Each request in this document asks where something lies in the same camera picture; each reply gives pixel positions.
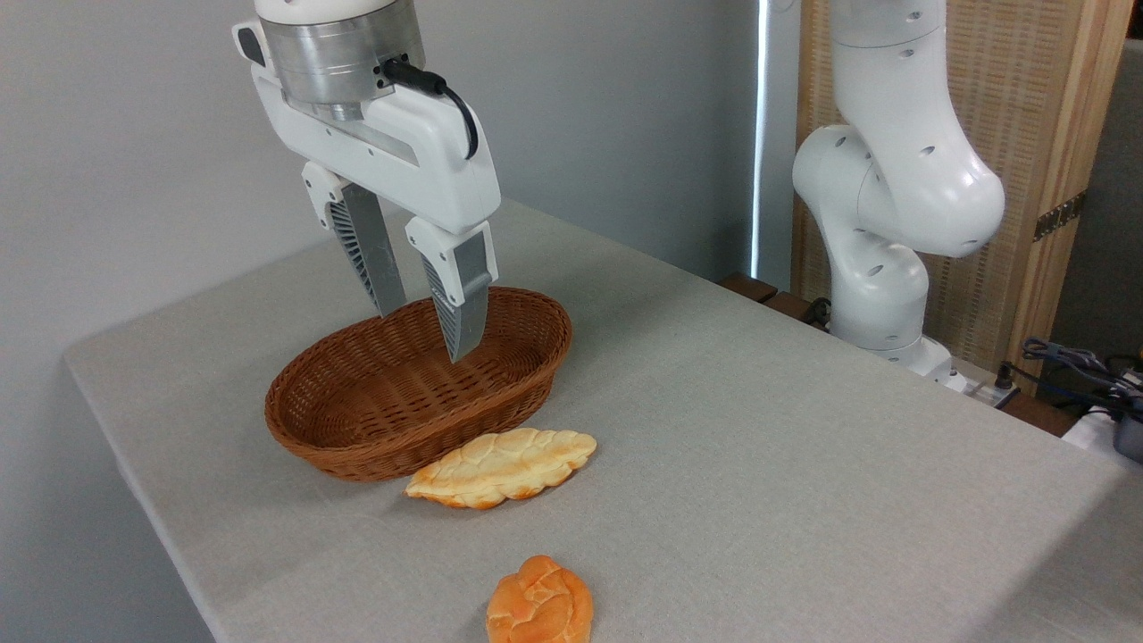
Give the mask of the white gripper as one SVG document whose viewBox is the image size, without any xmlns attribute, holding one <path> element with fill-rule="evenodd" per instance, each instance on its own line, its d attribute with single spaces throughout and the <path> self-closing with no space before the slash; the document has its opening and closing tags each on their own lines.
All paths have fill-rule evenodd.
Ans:
<svg viewBox="0 0 1143 643">
<path fill-rule="evenodd" d="M 278 138 L 306 161 L 307 195 L 379 316 L 405 305 L 379 204 L 411 214 L 446 351 L 483 337 L 498 268 L 501 190 L 475 114 L 424 69 L 416 18 L 257 18 L 233 26 Z"/>
</svg>

